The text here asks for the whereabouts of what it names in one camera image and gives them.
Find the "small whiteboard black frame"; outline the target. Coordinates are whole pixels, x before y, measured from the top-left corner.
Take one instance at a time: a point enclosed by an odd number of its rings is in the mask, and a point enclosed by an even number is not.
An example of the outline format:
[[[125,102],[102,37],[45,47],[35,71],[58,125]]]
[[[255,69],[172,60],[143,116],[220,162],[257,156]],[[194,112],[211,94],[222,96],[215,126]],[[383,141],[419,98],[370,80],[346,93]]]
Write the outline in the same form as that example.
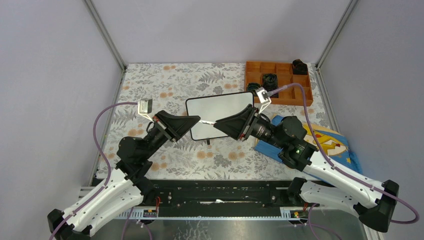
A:
[[[200,120],[216,122],[217,120],[241,112],[247,105],[254,103],[251,92],[235,92],[202,97],[192,97],[185,101],[186,112],[189,116],[199,116]],[[228,135],[212,125],[198,122],[190,130],[193,141],[206,141],[227,138]]]

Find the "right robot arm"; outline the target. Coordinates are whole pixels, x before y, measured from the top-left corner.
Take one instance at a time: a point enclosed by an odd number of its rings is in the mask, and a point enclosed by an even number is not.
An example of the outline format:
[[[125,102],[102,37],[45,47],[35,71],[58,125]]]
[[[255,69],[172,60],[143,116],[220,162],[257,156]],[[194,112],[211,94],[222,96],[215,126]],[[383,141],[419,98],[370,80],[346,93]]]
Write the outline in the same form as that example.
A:
[[[235,140],[255,137],[280,150],[278,158],[291,169],[311,175],[330,186],[295,177],[287,189],[293,206],[305,203],[329,206],[359,219],[365,226],[386,233],[396,207],[399,185],[381,182],[331,159],[305,140],[307,130],[296,116],[285,116],[274,125],[249,104],[241,112],[217,120],[214,128]]]

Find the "green capped marker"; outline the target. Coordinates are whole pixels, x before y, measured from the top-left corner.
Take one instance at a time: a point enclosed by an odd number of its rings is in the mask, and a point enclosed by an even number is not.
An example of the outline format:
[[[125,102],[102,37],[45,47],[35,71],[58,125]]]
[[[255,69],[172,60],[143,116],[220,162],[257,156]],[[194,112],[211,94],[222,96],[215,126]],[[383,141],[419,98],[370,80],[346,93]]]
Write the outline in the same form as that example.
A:
[[[208,120],[200,120],[199,122],[202,124],[211,125],[211,126],[213,126],[216,123],[215,121],[208,121]]]

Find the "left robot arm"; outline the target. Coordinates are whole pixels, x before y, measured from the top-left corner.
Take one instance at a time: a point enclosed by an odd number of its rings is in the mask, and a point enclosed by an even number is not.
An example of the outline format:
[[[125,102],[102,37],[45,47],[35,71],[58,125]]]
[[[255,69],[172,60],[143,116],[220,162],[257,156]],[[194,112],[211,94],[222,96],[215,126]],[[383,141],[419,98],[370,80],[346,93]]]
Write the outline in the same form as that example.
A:
[[[79,201],[48,216],[52,240],[89,240],[99,229],[124,211],[155,200],[155,187],[146,177],[150,157],[166,142],[177,142],[201,118],[156,113],[144,137],[123,137],[118,144],[120,161],[107,177]]]

